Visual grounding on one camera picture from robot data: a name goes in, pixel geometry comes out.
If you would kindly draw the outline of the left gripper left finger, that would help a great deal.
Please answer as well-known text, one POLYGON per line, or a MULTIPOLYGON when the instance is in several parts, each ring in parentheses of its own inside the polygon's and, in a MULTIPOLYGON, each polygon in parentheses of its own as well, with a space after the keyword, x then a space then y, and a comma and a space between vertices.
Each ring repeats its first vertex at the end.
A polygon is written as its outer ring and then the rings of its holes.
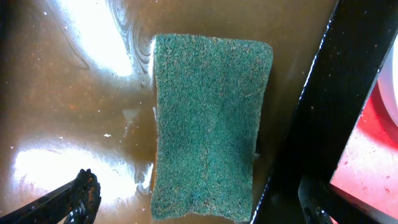
POLYGON ((97 176, 82 169, 76 179, 1 217, 1 223, 93 223, 100 192, 97 176))

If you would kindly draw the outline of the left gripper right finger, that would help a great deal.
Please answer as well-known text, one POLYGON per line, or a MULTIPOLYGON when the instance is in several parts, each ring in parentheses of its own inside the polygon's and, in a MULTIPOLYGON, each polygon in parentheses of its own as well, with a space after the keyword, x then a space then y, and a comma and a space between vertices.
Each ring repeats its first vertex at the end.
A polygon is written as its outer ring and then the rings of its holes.
POLYGON ((382 212, 329 182, 304 175, 298 197, 308 223, 382 223, 382 212))

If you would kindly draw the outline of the light blue plate front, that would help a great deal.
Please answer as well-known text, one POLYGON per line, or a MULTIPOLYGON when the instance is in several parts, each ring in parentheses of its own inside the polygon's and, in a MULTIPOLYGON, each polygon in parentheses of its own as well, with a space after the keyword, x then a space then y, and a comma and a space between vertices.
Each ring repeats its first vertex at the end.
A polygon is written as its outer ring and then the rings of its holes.
POLYGON ((377 84, 386 111, 397 126, 397 38, 379 72, 377 84))

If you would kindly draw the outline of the green scouring sponge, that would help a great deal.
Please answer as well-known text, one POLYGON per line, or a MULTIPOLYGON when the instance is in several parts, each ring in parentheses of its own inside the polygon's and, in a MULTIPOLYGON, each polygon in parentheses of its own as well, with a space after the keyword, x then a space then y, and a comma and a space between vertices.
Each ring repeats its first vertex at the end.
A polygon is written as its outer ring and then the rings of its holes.
POLYGON ((273 49, 256 40, 155 38, 157 152, 152 218, 251 218, 252 180, 273 49))

